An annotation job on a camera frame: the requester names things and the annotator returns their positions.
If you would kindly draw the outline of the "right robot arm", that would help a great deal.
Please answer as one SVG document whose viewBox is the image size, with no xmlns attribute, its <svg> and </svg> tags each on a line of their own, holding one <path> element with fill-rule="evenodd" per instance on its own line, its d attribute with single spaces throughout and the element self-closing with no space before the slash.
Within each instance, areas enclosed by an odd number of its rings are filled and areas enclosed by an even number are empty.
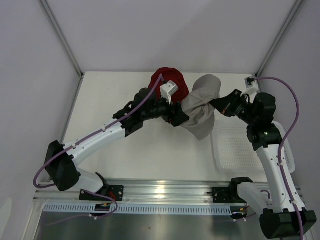
<svg viewBox="0 0 320 240">
<path fill-rule="evenodd" d="M 317 217 L 313 210 L 306 209 L 291 178 L 283 149 L 285 138 L 273 122 L 275 97 L 262 92 L 253 102 L 248 102 L 236 89 L 210 104 L 222 115 L 238 117 L 247 124 L 247 138 L 262 163 L 269 186 L 270 198 L 267 198 L 250 178 L 233 178 L 227 193 L 230 200 L 243 200 L 251 207 L 267 239 L 303 239 Z"/>
</svg>

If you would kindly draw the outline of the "red cap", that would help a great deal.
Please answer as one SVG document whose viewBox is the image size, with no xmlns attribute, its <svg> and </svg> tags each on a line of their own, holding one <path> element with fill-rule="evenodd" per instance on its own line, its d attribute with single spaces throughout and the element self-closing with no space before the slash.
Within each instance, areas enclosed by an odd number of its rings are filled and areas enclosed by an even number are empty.
<svg viewBox="0 0 320 240">
<path fill-rule="evenodd" d="M 157 99 L 164 98 L 169 103 L 181 103 L 189 94 L 182 73 L 170 67 L 159 68 L 151 77 L 149 89 L 154 89 Z"/>
</svg>

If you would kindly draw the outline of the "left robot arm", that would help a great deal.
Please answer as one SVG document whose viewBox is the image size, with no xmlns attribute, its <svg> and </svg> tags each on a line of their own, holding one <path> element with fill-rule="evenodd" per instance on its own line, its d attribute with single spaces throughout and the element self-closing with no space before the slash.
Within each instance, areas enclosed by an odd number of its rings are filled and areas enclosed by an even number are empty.
<svg viewBox="0 0 320 240">
<path fill-rule="evenodd" d="M 78 188 L 89 191 L 96 200 L 105 199 L 109 188 L 107 181 L 97 172 L 80 169 L 80 164 L 106 145 L 140 130 L 145 121 L 158 118 L 173 127 L 190 119 L 180 102 L 169 103 L 165 98 L 157 98 L 150 88 L 142 88 L 132 101 L 93 132 L 68 143 L 51 142 L 44 165 L 53 185 L 61 192 Z"/>
</svg>

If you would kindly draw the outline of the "grey bucket hat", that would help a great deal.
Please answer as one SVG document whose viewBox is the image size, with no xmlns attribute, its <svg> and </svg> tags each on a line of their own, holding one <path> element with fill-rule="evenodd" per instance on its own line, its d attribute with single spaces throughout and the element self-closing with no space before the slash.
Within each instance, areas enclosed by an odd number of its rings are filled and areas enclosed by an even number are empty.
<svg viewBox="0 0 320 240">
<path fill-rule="evenodd" d="M 182 101 L 181 108 L 189 120 L 180 126 L 189 131 L 198 141 L 205 139 L 215 125 L 215 108 L 210 104 L 220 97 L 221 80 L 206 74 L 195 81 L 192 91 Z"/>
</svg>

